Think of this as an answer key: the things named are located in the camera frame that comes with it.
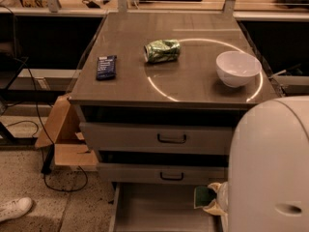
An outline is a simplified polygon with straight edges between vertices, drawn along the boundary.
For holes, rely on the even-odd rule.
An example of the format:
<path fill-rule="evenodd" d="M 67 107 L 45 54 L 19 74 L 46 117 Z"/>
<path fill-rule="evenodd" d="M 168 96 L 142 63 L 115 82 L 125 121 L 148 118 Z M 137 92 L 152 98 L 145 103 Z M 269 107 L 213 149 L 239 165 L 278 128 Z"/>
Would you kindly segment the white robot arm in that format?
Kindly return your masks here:
<path fill-rule="evenodd" d="M 309 232 L 309 97 L 265 101 L 239 121 L 220 232 Z"/>

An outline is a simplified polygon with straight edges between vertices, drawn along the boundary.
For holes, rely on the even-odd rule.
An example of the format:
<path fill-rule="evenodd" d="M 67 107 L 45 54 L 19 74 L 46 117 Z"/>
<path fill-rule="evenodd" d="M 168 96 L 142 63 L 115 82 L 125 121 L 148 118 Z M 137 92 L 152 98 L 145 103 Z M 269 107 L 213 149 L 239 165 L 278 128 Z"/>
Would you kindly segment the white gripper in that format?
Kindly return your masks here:
<path fill-rule="evenodd" d="M 228 183 L 211 183 L 208 185 L 209 189 L 217 192 L 216 199 L 203 208 L 203 210 L 213 216 L 224 216 L 228 214 Z"/>

